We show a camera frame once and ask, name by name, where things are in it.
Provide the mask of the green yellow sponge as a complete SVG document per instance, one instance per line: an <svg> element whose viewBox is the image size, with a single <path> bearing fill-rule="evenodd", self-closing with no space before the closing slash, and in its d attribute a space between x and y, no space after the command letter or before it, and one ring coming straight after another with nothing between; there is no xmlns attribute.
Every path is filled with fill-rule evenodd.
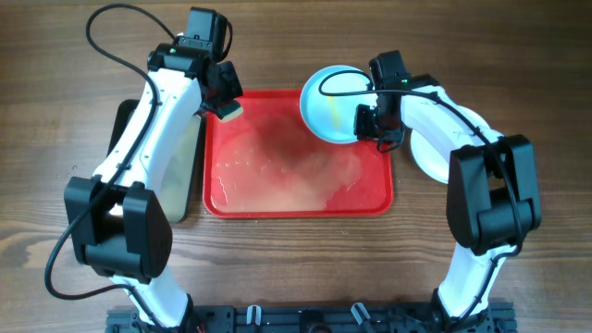
<svg viewBox="0 0 592 333"><path fill-rule="evenodd" d="M243 113L243 107L236 100L220 105L216 109L216 116L222 123L227 123Z"/></svg>

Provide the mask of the white plate bottom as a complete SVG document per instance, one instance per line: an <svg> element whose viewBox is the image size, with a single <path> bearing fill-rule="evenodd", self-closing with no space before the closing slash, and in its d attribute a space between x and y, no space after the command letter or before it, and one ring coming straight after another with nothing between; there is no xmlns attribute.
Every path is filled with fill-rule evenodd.
<svg viewBox="0 0 592 333"><path fill-rule="evenodd" d="M428 140L413 129L410 136L410 145L413 159L420 169L430 178L447 184L449 163Z"/></svg>

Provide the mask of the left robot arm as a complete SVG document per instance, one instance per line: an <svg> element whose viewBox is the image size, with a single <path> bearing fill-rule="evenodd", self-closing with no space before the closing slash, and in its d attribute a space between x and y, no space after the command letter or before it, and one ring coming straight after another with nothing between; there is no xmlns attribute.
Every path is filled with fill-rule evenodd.
<svg viewBox="0 0 592 333"><path fill-rule="evenodd" d="M167 266L172 229L163 208L169 161L191 120L241 114L242 88L228 61L231 23L194 7L186 30L148 56L145 88L130 118L115 129L105 161L87 179L72 178L64 200L77 261L109 279L134 302L142 332L199 332L191 296Z"/></svg>

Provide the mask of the light blue plate top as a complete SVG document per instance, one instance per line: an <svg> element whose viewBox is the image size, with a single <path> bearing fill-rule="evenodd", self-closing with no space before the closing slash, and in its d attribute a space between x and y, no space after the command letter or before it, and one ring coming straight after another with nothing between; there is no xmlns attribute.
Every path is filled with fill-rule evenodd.
<svg viewBox="0 0 592 333"><path fill-rule="evenodd" d="M304 85L300 97L302 119L307 128L325 142L349 144L357 142L354 120L358 105L376 106L375 94L325 96L319 92L322 80L336 73L323 84L326 93L366 91L369 79L355 67L334 65L317 71Z"/></svg>

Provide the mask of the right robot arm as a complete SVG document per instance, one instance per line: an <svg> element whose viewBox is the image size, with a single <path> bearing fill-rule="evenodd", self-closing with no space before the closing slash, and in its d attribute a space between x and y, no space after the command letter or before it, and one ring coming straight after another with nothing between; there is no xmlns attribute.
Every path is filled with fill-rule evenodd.
<svg viewBox="0 0 592 333"><path fill-rule="evenodd" d="M446 215L456 245L433 305L447 330L468 327L485 314L500 266L541 223L533 146L479 123L430 75L412 76L398 51L376 56L369 69L376 106L358 105L355 135L383 146L412 130L448 163Z"/></svg>

